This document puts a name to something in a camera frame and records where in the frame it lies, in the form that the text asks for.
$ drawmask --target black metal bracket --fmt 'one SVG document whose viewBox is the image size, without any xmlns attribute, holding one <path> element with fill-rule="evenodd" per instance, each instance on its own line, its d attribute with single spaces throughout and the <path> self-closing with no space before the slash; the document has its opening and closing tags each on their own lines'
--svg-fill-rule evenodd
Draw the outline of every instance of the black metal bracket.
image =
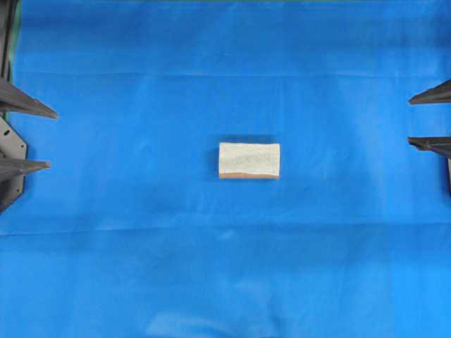
<svg viewBox="0 0 451 338">
<path fill-rule="evenodd" d="M 27 161 L 27 144 L 6 122 L 7 111 L 58 118 L 49 107 L 14 87 L 9 60 L 18 0 L 0 0 L 0 212 L 22 193 L 25 175 L 49 168 L 48 162 Z"/>
</svg>

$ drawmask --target blue fabric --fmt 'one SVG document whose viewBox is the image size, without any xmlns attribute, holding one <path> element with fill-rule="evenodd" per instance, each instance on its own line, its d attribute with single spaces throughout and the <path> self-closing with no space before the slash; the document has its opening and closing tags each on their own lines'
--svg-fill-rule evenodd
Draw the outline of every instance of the blue fabric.
<svg viewBox="0 0 451 338">
<path fill-rule="evenodd" d="M 27 0 L 0 337 L 447 337 L 448 0 Z M 219 180 L 218 143 L 281 143 Z"/>
</svg>

